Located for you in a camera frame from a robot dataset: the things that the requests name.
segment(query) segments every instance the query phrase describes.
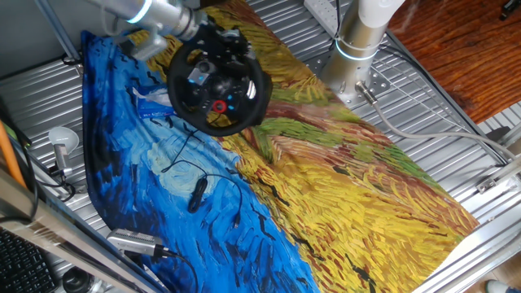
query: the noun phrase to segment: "silver cylinder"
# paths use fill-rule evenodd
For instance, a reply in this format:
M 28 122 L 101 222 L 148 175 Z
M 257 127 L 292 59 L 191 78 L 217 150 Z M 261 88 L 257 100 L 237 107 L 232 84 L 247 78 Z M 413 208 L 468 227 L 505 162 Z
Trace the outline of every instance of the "silver cylinder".
M 157 28 L 161 35 L 172 34 L 182 41 L 190 40 L 206 16 L 193 11 L 181 1 L 165 0 L 86 0 L 138 27 Z
M 358 96 L 357 82 L 370 82 L 370 66 L 388 25 L 366 26 L 360 19 L 358 7 L 358 0 L 353 0 L 340 24 L 333 55 L 321 74 L 321 79 L 345 103 Z

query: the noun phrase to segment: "wooden floor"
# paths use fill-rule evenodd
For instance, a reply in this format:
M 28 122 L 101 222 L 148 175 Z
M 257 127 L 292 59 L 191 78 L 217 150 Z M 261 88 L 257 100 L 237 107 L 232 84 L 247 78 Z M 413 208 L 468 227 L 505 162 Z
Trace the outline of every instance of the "wooden floor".
M 506 0 L 406 0 L 391 30 L 476 123 L 521 101 L 521 7 Z
M 487 280 L 498 280 L 513 288 L 521 289 L 521 253 L 510 258 L 492 272 L 487 273 L 465 293 L 486 293 L 484 285 Z

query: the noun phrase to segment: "keyboard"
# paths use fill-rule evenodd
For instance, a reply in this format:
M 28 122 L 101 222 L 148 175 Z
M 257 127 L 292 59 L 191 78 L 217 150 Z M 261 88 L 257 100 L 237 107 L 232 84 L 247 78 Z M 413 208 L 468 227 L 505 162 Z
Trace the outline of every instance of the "keyboard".
M 49 293 L 57 284 L 38 247 L 0 228 L 0 292 Z

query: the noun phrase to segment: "orange pole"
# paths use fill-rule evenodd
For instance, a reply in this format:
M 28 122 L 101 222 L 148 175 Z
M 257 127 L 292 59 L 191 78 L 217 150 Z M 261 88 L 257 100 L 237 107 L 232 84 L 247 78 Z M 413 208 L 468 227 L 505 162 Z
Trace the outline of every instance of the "orange pole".
M 6 158 L 7 168 L 9 168 L 9 173 L 11 176 L 20 185 L 27 188 L 24 177 L 22 176 L 22 172 L 20 171 L 20 166 L 16 160 L 15 151 L 13 150 L 11 141 L 9 141 L 9 136 L 7 136 L 6 128 L 3 126 L 2 122 L 0 122 L 0 148 L 2 148 L 3 156 Z

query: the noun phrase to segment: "metal clamp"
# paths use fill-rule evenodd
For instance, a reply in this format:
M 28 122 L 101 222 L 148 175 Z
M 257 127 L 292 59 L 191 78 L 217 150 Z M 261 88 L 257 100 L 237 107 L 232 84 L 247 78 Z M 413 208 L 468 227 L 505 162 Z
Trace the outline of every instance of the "metal clamp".
M 512 161 L 510 164 L 503 167 L 501 170 L 495 172 L 492 176 L 488 177 L 475 188 L 481 193 L 485 193 L 494 186 L 498 186 L 500 183 L 511 179 L 513 176 L 518 176 L 521 172 L 521 157 Z

